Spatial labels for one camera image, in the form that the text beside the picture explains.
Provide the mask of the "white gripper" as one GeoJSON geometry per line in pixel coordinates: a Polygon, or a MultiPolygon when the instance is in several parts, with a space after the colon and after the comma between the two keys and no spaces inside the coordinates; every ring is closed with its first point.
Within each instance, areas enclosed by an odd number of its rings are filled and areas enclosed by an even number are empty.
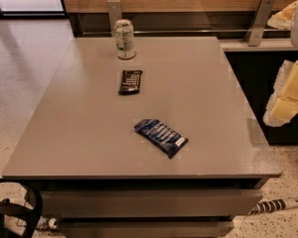
{"type": "MultiPolygon", "coordinates": [[[[291,30],[291,43],[298,48],[298,0],[272,15],[267,25],[274,29],[291,30]]],[[[263,115],[270,127],[281,127],[298,114],[298,60],[286,60],[279,68],[263,115]]]]}

